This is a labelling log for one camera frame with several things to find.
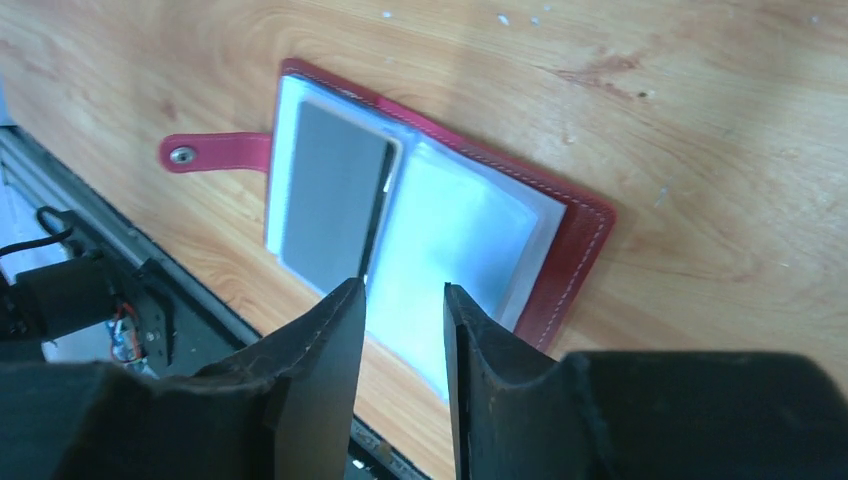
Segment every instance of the wallet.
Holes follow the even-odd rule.
[[[609,203],[306,61],[284,60],[279,87],[272,134],[171,135],[160,164],[266,173],[266,248],[320,294],[365,278],[368,331],[390,348],[402,336],[418,363],[442,344],[445,283],[550,345],[615,223]]]

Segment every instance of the card holder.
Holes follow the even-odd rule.
[[[281,90],[287,77],[305,80],[357,108],[378,113],[387,121],[420,133],[421,138],[432,141],[434,148],[444,148],[455,154],[458,162],[469,162],[469,165],[465,166],[469,169],[492,169],[564,206],[561,219],[553,228],[552,238],[549,240],[549,247],[538,275],[534,281],[530,281],[529,295],[517,314],[517,321],[512,329],[518,337],[535,348],[546,349],[564,323],[568,308],[610,234],[616,219],[612,206],[597,195],[570,184],[537,165],[513,158],[441,127],[376,92],[303,60],[287,59],[283,62]],[[279,129],[280,125],[276,125],[275,131]],[[270,173],[273,177],[272,152],[279,145],[279,141],[275,140],[279,139],[258,133],[171,135],[160,144],[159,161],[172,173],[250,169]],[[269,185],[269,212],[273,188],[273,185]],[[394,208],[392,205],[387,205],[387,208]],[[369,225],[373,226],[373,215],[369,218]],[[345,269],[350,268],[352,265],[345,266]],[[441,291],[441,288],[442,285],[439,285],[437,290]]]

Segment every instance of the black cable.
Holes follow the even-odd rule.
[[[47,221],[47,219],[44,218],[45,213],[49,213],[51,216],[58,219],[65,227],[65,229],[60,232],[57,232],[53,228],[53,226]],[[38,224],[41,225],[41,228],[43,228],[45,232],[50,234],[50,236],[40,238],[38,240],[30,240],[28,242],[13,243],[11,245],[7,245],[3,248],[0,248],[0,258],[12,253],[22,252],[24,250],[31,250],[33,248],[46,247],[47,245],[53,245],[54,243],[64,242],[71,236],[72,233],[74,233],[73,225],[67,225],[62,219],[61,213],[53,207],[44,206],[39,208],[35,211],[35,219],[38,221]]]

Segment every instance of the wooden surface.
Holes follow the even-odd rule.
[[[168,175],[156,145],[270,130],[300,56],[617,204],[553,355],[799,351],[848,386],[844,2],[547,1],[6,0],[0,71],[25,128],[263,332],[316,300],[262,247],[264,178]],[[356,410],[452,477],[447,408],[371,341]]]

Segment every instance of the red leather wallet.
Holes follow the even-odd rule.
[[[284,60],[282,75],[305,77],[351,101],[417,128],[465,157],[497,169],[566,205],[562,223],[514,331],[537,349],[546,349],[563,325],[566,312],[612,230],[616,220],[613,207],[539,166],[450,131],[372,90],[303,60]],[[262,133],[170,135],[160,145],[159,162],[172,173],[249,169],[267,174],[271,141],[271,135]],[[190,147],[193,157],[182,157],[180,147]]]

